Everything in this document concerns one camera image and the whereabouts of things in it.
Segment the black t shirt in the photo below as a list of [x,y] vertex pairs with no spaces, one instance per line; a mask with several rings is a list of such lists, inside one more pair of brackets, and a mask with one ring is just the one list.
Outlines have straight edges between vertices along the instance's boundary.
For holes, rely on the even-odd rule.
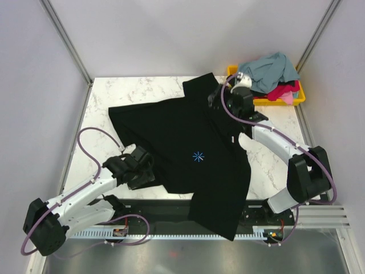
[[154,186],[192,194],[188,219],[233,240],[248,195],[251,167],[238,137],[241,126],[208,96],[220,91],[213,74],[185,81],[184,96],[156,103],[111,107],[121,140],[154,158]]

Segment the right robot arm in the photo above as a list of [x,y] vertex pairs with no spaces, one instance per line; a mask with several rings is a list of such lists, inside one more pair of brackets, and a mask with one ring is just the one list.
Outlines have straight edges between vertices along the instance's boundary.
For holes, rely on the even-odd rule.
[[222,107],[241,123],[244,133],[263,144],[287,165],[286,187],[266,199],[261,218],[275,224],[288,209],[315,202],[315,197],[335,190],[327,152],[321,146],[309,147],[295,142],[277,129],[264,114],[255,110],[252,80],[241,72],[229,76],[208,96],[211,108]]

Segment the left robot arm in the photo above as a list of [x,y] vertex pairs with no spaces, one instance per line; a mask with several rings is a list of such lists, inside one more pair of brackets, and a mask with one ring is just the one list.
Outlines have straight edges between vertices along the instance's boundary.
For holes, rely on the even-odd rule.
[[153,165],[153,156],[133,144],[121,155],[98,164],[96,175],[84,183],[45,202],[35,199],[23,225],[26,240],[42,256],[48,256],[71,236],[93,225],[120,224],[125,218],[125,205],[107,192],[123,184],[134,190],[153,181]]

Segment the yellow plastic bin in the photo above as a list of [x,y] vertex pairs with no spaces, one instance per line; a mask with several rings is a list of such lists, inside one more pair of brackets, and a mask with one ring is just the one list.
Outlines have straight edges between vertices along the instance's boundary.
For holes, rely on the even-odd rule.
[[[229,65],[226,68],[227,75],[236,73],[237,69],[238,69],[237,65]],[[297,92],[297,94],[298,94],[297,98],[293,99],[293,103],[291,104],[292,106],[297,106],[306,100],[306,96],[300,82],[299,82],[299,91]],[[253,103],[255,106],[287,106],[287,103],[280,98],[277,99],[276,101],[269,101],[266,98],[254,98]]]

